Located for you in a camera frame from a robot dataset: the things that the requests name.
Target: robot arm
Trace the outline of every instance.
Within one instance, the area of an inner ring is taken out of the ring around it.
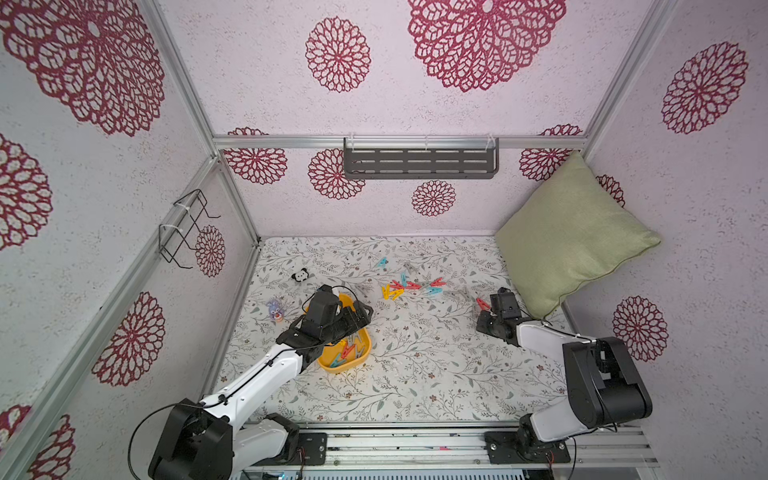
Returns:
[[[648,417],[648,391],[627,347],[619,339],[560,332],[523,317],[515,295],[501,288],[491,295],[492,311],[481,312],[477,330],[541,353],[565,366],[568,397],[520,419],[518,454],[530,461],[554,444],[606,425]]]
[[[372,309],[356,300],[344,307],[327,285],[312,296],[306,315],[277,337],[276,345],[245,373],[199,403],[185,399],[168,416],[149,466],[155,480],[221,480],[265,458],[296,454],[298,426],[272,414],[243,428],[285,382],[339,342],[370,323]]]

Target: aluminum frame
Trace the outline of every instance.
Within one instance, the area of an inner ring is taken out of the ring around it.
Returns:
[[[413,424],[413,427],[368,427],[360,424],[307,424],[302,432],[326,433],[325,465],[307,466],[305,471],[330,470],[422,470],[450,469],[547,469],[544,463],[493,465],[485,449],[484,434],[490,431],[513,432],[515,427],[501,422],[489,426],[444,426],[439,422]],[[642,429],[619,427],[576,438],[576,465],[580,468],[649,468],[659,466]],[[573,439],[565,442],[573,458]],[[573,464],[555,464],[554,469],[570,470]],[[274,472],[274,466],[251,466],[247,472]]]
[[[298,136],[298,135],[265,135],[261,137],[250,136],[226,136],[213,135],[205,111],[202,108],[197,92],[190,79],[184,62],[179,55],[178,48],[173,40],[170,30],[167,26],[161,9],[155,0],[137,0],[139,9],[147,22],[147,26],[158,45],[158,49],[165,61],[166,69],[169,75],[174,79],[178,87],[179,94],[189,112],[194,126],[200,135],[201,140],[206,145],[211,157],[207,158],[202,167],[194,175],[187,191],[198,188],[208,177],[210,172],[217,164],[218,150],[221,148],[341,148],[343,147],[343,135],[338,136]],[[637,33],[629,52],[622,61],[619,72],[611,82],[606,95],[600,103],[598,110],[590,121],[585,136],[572,137],[546,137],[540,135],[515,135],[499,136],[500,148],[570,148],[583,149],[585,157],[588,159],[591,153],[598,146],[599,142],[606,134],[608,127],[614,120],[618,108],[623,103],[629,90],[637,80],[643,66],[647,63],[650,53],[661,35],[664,33],[670,19],[673,16],[674,9],[677,6],[677,0],[655,0],[647,16]],[[355,137],[358,145],[365,147],[418,147],[428,145],[430,147],[450,148],[450,147],[477,147],[477,144],[484,144],[488,137],[433,137],[433,136],[377,136],[377,137]],[[247,232],[252,236],[254,243],[259,242],[257,229],[245,208],[242,195],[233,181],[231,171],[228,167],[227,172],[229,187],[226,189],[230,199],[236,206],[236,211],[240,215],[243,225]],[[174,223],[178,221],[182,213],[176,207],[172,208],[166,215],[163,223]],[[104,306],[88,325],[81,338],[76,343],[73,350],[67,355],[61,363],[55,374],[48,381],[38,398],[35,400],[30,414],[24,421],[24,428],[20,429],[5,445],[3,455],[0,457],[0,478],[22,478],[26,475],[26,470],[37,452],[44,445],[48,434],[54,428],[63,410],[66,408],[76,389],[80,386],[82,379],[88,373],[90,364],[96,360],[101,350],[107,344],[112,332],[121,321],[125,310],[135,298],[144,281],[152,274],[154,268],[160,261],[156,251],[157,233],[144,245],[137,258],[123,275],[120,282],[112,291]],[[254,248],[252,252],[255,257],[258,256],[259,249]],[[227,338],[226,334],[231,333],[233,327],[233,316],[238,313],[239,305],[244,298],[242,295],[243,283],[248,283],[247,274],[243,276],[238,289],[235,304],[230,308],[230,315],[227,320],[222,337]],[[221,351],[221,341],[217,345],[217,354],[214,356],[214,366]],[[330,426],[324,426],[323,429],[331,429]],[[362,431],[353,425],[347,425],[348,431]],[[409,428],[403,426],[398,429],[399,432],[406,432]],[[647,464],[644,466],[656,466],[657,464]]]

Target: black cable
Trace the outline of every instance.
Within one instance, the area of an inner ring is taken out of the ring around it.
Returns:
[[[571,474],[568,475],[568,480],[571,480],[571,477],[574,476],[574,470],[576,469],[576,453],[578,452],[578,445],[576,445],[576,439],[574,439],[574,465],[571,467]]]

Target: metal bar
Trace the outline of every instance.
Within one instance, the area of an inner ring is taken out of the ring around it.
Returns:
[[[248,232],[248,236],[253,244],[257,245],[260,242],[261,237],[259,237],[259,233],[256,230],[256,224],[253,222],[248,207],[245,205],[245,200],[243,200],[240,188],[237,187],[232,170],[230,170],[227,162],[224,160],[224,155],[220,151],[217,152],[217,155],[221,166],[221,174],[224,178],[224,189],[227,191],[227,195],[232,202],[232,207],[240,217],[240,222],[243,224],[243,228]]]
[[[200,188],[215,166],[216,161],[213,158],[207,158],[185,191]],[[161,223],[175,224],[185,214],[185,209],[173,206]],[[91,365],[109,342],[130,305],[136,300],[141,287],[154,272],[161,256],[157,252],[158,232],[154,229],[153,231],[152,238],[146,242],[75,343],[74,348],[45,384],[25,418],[23,428],[17,431],[11,437],[11,441],[4,446],[3,455],[0,457],[0,478],[26,478],[27,468],[38,452],[43,449],[56,422],[61,418],[72,396],[89,373]]]
[[[219,376],[221,364],[224,362],[224,356],[227,354],[230,339],[232,338],[232,332],[235,330],[237,320],[240,318],[240,311],[245,302],[245,297],[248,294],[250,280],[253,277],[253,271],[256,269],[256,263],[259,261],[260,254],[261,247],[254,244],[251,248],[250,255],[248,256],[247,267],[243,272],[243,277],[240,279],[240,286],[237,288],[237,292],[235,293],[229,311],[227,311],[227,321],[221,330],[221,334],[219,334],[216,350],[214,351],[214,356],[211,358],[208,374],[206,374],[203,388],[200,391],[200,398],[212,393],[216,386],[216,379]]]
[[[216,154],[217,149],[212,140],[213,131],[210,128],[210,122],[200,104],[200,99],[194,89],[189,72],[184,66],[184,61],[181,59],[179,49],[176,46],[173,35],[170,33],[168,23],[165,21],[160,6],[155,0],[137,0],[136,3],[163,57],[166,67],[165,71],[174,79],[181,100],[184,106],[187,107],[187,112],[192,117],[197,132],[200,134],[200,139],[206,144],[209,153]]]
[[[654,0],[640,29],[624,56],[611,85],[587,126],[587,143],[581,156],[588,162],[616,118],[619,107],[640,77],[656,44],[661,40],[674,14],[677,0]]]
[[[214,135],[219,149],[229,148],[344,148],[345,135]],[[580,149],[587,138],[581,135],[513,135],[498,137],[499,148],[569,148]],[[365,135],[348,137],[349,146],[368,148],[465,148],[483,149],[489,137],[432,135]]]

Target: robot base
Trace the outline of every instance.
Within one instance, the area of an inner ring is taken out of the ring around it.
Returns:
[[[564,441],[538,442],[533,436],[531,414],[520,419],[517,432],[487,432],[485,448],[492,465],[520,463],[571,463]]]

